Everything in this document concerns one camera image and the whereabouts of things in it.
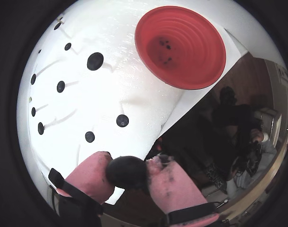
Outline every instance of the black strap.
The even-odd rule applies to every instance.
[[[51,188],[51,203],[53,204],[53,209],[55,212],[57,212],[57,210],[55,209],[55,203],[54,203],[54,194],[55,194],[55,189],[50,185],[49,186]]]
[[[196,220],[198,218],[202,218],[207,215],[214,214],[215,212],[216,212],[216,206],[214,205],[213,202],[204,203],[198,206],[170,212],[164,218],[161,219],[160,225],[162,227],[176,225],[176,224]]]
[[[102,227],[100,218],[72,197],[59,195],[59,216],[65,227]]]
[[[66,182],[62,175],[52,168],[49,172],[48,179],[59,189],[70,194],[74,199],[82,203],[85,207],[93,208],[97,214],[103,214],[103,207],[101,204],[93,200],[87,194],[83,193],[70,183]]]

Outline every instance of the black knob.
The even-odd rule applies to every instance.
[[[62,93],[65,89],[64,81],[60,81],[57,85],[57,92]]]
[[[57,30],[60,25],[61,25],[61,23],[58,23],[58,24],[54,27],[54,30]]]
[[[98,70],[104,62],[104,56],[101,53],[93,53],[87,60],[87,68],[91,71]]]
[[[65,45],[64,49],[67,51],[71,48],[72,44],[71,43],[68,43]]]
[[[93,134],[93,132],[88,131],[87,133],[85,133],[85,139],[88,143],[92,143],[95,140],[95,135]]]
[[[117,125],[124,128],[126,127],[127,125],[129,124],[129,118],[124,115],[124,114],[121,114],[117,117]]]
[[[31,115],[34,117],[36,114],[36,109],[34,107],[32,107],[31,109]]]
[[[32,75],[31,77],[31,80],[30,80],[31,85],[33,85],[35,81],[36,81],[36,74]]]
[[[44,133],[44,125],[41,122],[38,124],[38,132],[40,135]]]

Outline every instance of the dark clothing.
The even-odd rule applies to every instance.
[[[204,150],[212,156],[219,174],[226,179],[230,167],[237,156],[245,157],[250,144],[250,131],[261,129],[248,105],[219,106],[214,110],[213,122],[201,117],[198,126],[202,131]],[[231,138],[220,133],[219,128],[234,125],[237,130],[237,144]]]

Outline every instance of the person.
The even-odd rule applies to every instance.
[[[233,170],[234,164],[240,157],[237,157],[232,164],[231,173],[227,181],[227,195],[230,199],[233,199],[240,195],[246,188],[248,188],[255,180],[257,180],[261,174],[266,170],[267,166],[274,159],[277,150],[274,148],[272,142],[266,133],[263,133],[257,129],[251,130],[252,143],[261,143],[261,160],[257,168],[256,173],[251,176],[248,171],[244,171],[241,175],[238,175],[238,167]]]
[[[219,107],[209,120],[201,117],[198,121],[204,149],[213,158],[205,173],[229,198],[235,198],[252,184],[276,154],[268,135],[262,132],[263,122],[254,118],[249,105],[235,105],[236,102],[232,88],[224,87]],[[237,126],[233,138],[219,131],[231,125]]]

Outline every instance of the hand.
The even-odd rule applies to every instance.
[[[148,169],[148,188],[154,203],[168,214],[206,203],[199,189],[181,166],[168,157],[156,156],[146,161]]]
[[[111,160],[108,152],[98,151],[79,164],[65,180],[102,204],[115,190],[105,176],[106,166]],[[61,189],[56,191],[62,196],[70,197]]]
[[[264,140],[264,134],[258,129],[252,129],[250,132],[250,138],[252,142],[259,142],[261,143]]]
[[[235,165],[235,163],[236,163],[236,161],[238,160],[238,158],[239,158],[239,157],[237,157],[237,158],[234,160],[233,164],[232,164],[231,167],[230,167],[230,171],[229,171],[229,175],[228,175],[228,177],[227,177],[227,181],[230,181],[231,179],[233,179],[234,176],[237,174],[237,172],[238,172],[238,170],[239,170],[239,167],[237,167],[235,170],[233,170],[233,166]]]

